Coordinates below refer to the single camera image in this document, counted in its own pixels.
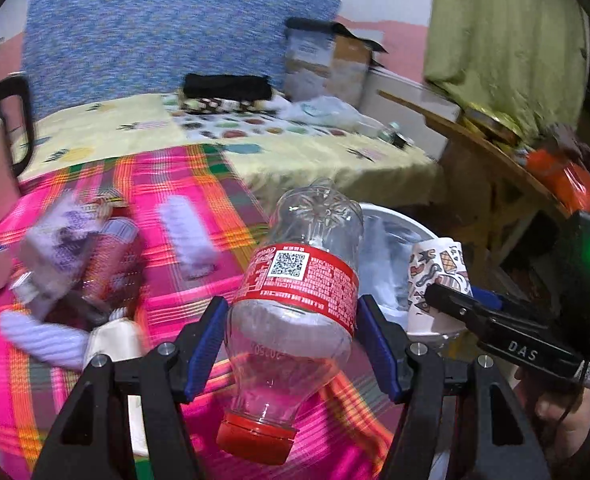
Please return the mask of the right hand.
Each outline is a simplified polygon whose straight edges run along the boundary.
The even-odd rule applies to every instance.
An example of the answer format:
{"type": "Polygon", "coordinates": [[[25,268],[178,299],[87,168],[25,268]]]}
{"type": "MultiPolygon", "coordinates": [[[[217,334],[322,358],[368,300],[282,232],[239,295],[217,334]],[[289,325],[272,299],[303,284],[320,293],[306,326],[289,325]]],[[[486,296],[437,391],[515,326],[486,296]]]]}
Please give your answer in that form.
{"type": "Polygon", "coordinates": [[[590,389],[557,394],[523,368],[514,373],[514,393],[534,425],[550,465],[575,455],[590,434],[590,389]]]}

